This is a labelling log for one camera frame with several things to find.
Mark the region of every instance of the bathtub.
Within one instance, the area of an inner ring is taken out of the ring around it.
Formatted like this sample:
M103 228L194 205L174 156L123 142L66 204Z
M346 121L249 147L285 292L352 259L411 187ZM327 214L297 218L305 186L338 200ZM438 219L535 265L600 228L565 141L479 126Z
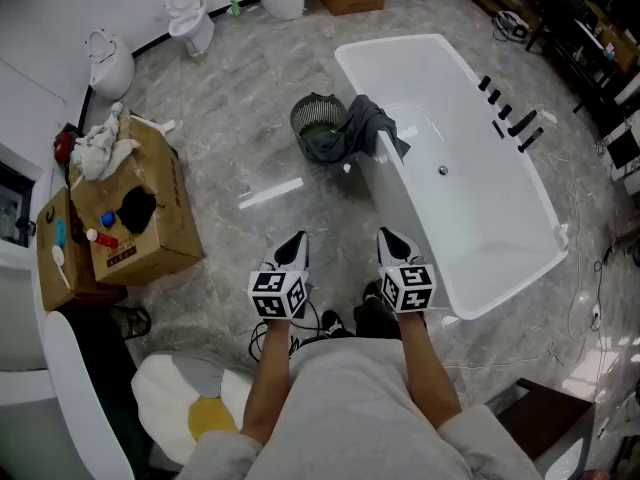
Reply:
M360 154L358 162L383 224L415 240L434 263L432 307L478 318L566 257L528 153L518 151L500 107L488 103L442 36L363 41L335 56L355 92L380 105L411 145L403 163L380 132L374 157Z

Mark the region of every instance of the crumpled white cloth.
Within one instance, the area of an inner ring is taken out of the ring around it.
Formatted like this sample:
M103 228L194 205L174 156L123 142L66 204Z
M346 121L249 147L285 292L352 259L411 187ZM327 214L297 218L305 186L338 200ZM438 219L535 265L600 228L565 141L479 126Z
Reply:
M133 139L116 142L118 116L122 109L122 103L114 103L103 125L92 127L85 137L76 140L71 161L80 169L85 179L107 179L135 148L140 147L138 141Z

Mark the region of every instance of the sleeve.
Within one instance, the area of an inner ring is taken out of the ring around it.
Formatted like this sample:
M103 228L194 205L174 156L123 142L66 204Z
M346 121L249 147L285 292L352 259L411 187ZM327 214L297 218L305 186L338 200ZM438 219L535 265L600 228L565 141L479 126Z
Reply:
M243 434L207 432L176 480L242 480L261 451L260 443Z
M541 480L531 459L484 405L451 418L438 434L458 450L474 479Z

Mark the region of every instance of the marble floor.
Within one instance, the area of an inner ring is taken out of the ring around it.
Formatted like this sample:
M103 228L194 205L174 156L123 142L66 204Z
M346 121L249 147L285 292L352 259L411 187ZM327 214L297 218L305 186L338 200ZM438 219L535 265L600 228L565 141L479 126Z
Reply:
M515 115L536 106L558 117L558 129L540 123L545 134L528 151L558 219L569 225L571 243L565 261L477 320L431 311L427 324L436 351L451 366L464 405L486 402L527 377L595 398L599 425L640 372L640 283L622 254L612 256L603 272L605 325L600 334L585 331L598 291L593 264L634 210L600 168L593 149L598 135L588 113L571 112L576 95L540 53L494 40L489 18L469 0L399 0L384 11L342 17L309 1L305 16L293 22L276 21L256 6L215 23L204 62L193 63L181 45L165 41L136 59L124 98L140 115L178 123L168 141L179 153L207 254L191 269L130 290L131 303L146 307L153 318L151 333L135 340L135 355L202 347L253 366L247 346L258 318L245 293L249 272L270 245L299 229L310 235L311 300L320 312L335 308L349 325L362 289L376 277L375 233L381 223L357 166L346 173L341 165L323 167L303 158L289 112L311 92L345 96L333 57L341 44L440 33L480 76L491 76ZM107 107L94 97L87 127L102 122ZM577 205L567 187L570 164L558 161L569 157ZM239 208L251 194L295 178L302 187ZM547 353L551 344L562 363ZM594 441L590 465L605 467L616 446Z

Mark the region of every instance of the person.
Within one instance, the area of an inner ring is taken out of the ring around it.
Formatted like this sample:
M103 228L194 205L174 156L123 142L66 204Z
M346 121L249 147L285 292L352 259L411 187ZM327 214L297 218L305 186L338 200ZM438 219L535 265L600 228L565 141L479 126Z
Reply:
M291 365L289 322L268 322L242 430L203 434L178 480L540 480L486 406L461 409L421 314L372 283L354 316L355 336L323 313L332 339Z

